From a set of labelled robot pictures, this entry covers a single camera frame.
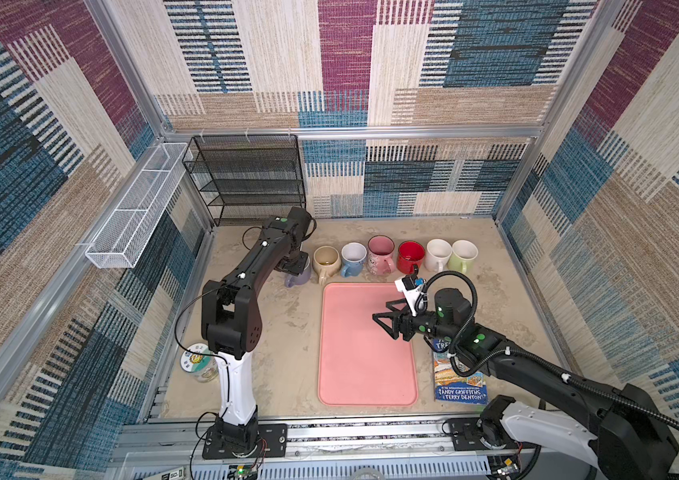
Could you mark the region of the beige speckled ceramic mug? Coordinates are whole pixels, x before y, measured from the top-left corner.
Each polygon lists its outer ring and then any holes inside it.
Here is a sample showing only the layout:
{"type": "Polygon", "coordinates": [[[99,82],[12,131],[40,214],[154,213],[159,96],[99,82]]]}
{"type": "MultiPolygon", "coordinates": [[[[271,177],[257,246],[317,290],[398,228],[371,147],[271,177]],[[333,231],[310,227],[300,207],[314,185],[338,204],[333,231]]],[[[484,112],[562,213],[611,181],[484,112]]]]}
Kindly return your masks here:
{"type": "Polygon", "coordinates": [[[332,246],[320,246],[313,253],[312,263],[318,284],[325,286],[341,270],[341,254],[332,246]]]}

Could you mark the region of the blue ceramic mug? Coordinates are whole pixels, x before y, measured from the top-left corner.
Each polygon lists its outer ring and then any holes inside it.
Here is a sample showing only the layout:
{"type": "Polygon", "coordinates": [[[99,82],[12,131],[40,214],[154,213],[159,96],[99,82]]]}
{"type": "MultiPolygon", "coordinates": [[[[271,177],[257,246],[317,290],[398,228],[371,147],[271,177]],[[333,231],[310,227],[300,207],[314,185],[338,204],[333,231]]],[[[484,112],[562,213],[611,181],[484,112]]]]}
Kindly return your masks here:
{"type": "Polygon", "coordinates": [[[341,276],[343,278],[355,277],[361,274],[365,261],[367,261],[367,248],[359,242],[345,244],[341,249],[341,276]]]}

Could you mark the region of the pink patterned glass mug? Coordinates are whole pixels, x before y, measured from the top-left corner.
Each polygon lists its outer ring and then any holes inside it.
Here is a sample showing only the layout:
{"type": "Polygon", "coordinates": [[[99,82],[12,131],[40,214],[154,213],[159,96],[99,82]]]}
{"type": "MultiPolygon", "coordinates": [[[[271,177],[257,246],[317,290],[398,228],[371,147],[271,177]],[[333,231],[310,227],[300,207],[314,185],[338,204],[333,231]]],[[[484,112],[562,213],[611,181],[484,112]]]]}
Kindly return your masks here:
{"type": "Polygon", "coordinates": [[[386,235],[375,235],[367,242],[367,268],[373,275],[395,272],[395,242],[386,235]]]}

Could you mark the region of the red ceramic mug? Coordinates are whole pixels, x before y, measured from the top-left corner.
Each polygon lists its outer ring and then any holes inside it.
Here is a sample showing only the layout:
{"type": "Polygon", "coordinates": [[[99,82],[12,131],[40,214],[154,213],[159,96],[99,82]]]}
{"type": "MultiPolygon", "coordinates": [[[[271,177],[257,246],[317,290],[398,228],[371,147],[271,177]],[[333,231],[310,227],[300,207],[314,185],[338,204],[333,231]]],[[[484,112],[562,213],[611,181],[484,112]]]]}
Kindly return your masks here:
{"type": "Polygon", "coordinates": [[[425,260],[425,248],[416,241],[407,240],[401,242],[397,251],[397,269],[405,274],[413,274],[421,270],[425,260]]]}

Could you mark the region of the white ceramic mug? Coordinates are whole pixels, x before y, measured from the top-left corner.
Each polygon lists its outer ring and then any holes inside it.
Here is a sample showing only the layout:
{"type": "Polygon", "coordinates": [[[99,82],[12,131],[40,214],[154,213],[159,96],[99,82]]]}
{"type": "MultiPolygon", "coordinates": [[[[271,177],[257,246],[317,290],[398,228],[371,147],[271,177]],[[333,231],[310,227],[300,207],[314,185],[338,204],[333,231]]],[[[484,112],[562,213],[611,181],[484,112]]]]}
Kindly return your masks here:
{"type": "Polygon", "coordinates": [[[433,273],[447,270],[447,264],[453,254],[451,244],[443,239],[431,239],[425,247],[425,268],[433,273]]]}

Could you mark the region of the light green ceramic mug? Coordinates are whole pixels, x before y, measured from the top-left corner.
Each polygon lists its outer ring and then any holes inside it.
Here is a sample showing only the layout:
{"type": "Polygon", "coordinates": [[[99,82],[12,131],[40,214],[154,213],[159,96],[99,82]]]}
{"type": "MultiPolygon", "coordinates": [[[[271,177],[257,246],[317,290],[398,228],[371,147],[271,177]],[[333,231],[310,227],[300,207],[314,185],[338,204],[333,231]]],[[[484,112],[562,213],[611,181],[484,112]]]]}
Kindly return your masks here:
{"type": "Polygon", "coordinates": [[[462,274],[469,274],[475,259],[479,256],[479,248],[469,240],[457,240],[451,245],[453,253],[447,262],[449,270],[462,274]]]}

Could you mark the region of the purple ceramic mug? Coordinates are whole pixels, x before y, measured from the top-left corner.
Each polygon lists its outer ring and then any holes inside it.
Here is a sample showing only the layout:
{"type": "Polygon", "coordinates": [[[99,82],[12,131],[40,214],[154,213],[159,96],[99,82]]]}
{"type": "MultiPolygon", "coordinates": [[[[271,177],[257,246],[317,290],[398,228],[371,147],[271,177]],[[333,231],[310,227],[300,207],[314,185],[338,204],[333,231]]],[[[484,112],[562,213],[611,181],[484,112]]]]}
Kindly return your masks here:
{"type": "Polygon", "coordinates": [[[311,269],[304,270],[303,272],[301,272],[301,274],[298,275],[288,274],[285,277],[284,285],[286,288],[293,288],[296,286],[307,284],[307,282],[309,282],[311,278],[311,274],[312,274],[311,269]]]}

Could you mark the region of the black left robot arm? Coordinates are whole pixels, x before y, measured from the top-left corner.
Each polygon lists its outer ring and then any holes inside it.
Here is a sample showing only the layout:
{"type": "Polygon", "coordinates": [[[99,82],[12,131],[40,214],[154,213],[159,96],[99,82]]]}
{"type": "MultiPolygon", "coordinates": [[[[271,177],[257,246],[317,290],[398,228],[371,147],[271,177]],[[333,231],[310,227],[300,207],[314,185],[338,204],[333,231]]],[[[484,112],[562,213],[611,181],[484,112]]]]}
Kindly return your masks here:
{"type": "Polygon", "coordinates": [[[301,250],[313,217],[293,207],[271,217],[243,260],[219,281],[206,282],[201,298],[201,336],[219,370],[221,406],[206,445],[243,455],[258,445],[258,407],[253,395],[251,352],[262,334],[258,294],[272,272],[299,276],[308,254],[301,250]]]}

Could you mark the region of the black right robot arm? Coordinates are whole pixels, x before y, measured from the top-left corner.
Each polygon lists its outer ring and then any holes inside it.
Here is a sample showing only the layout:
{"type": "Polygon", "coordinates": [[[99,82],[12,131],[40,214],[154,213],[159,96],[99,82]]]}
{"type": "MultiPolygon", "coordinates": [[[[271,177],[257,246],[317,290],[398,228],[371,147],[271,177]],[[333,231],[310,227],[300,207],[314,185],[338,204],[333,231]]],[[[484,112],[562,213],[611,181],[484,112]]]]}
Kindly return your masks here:
{"type": "Polygon", "coordinates": [[[451,423],[453,438],[476,437],[487,449],[523,444],[551,448],[609,479],[673,478],[679,422],[661,414],[647,392],[571,373],[478,324],[475,294],[465,297],[455,288],[441,289],[435,307],[429,308],[425,286],[405,284],[401,292],[403,298],[373,314],[391,338],[409,341],[421,334],[434,352],[449,358],[458,376],[495,377],[550,407],[543,410],[499,395],[473,423],[451,423]]]}

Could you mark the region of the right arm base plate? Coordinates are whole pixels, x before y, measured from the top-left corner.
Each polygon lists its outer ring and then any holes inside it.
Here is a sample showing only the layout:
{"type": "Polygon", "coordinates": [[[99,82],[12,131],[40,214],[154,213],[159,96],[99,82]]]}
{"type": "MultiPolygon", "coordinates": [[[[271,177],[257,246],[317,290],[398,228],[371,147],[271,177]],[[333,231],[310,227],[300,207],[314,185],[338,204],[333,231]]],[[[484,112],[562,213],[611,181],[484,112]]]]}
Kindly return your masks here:
{"type": "Polygon", "coordinates": [[[451,418],[441,430],[453,442],[455,451],[531,451],[537,446],[519,442],[509,437],[499,420],[481,420],[479,417],[451,418]]]}

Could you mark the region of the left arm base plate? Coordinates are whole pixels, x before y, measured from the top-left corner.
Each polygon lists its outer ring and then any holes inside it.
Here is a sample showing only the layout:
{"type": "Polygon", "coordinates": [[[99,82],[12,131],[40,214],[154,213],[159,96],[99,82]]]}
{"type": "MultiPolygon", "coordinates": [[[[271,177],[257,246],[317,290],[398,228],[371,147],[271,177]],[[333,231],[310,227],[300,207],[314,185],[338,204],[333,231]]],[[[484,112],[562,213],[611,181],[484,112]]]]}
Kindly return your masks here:
{"type": "Polygon", "coordinates": [[[233,457],[266,459],[285,456],[288,425],[265,423],[257,426],[231,426],[219,422],[205,434],[201,457],[204,460],[232,459],[233,457]]]}

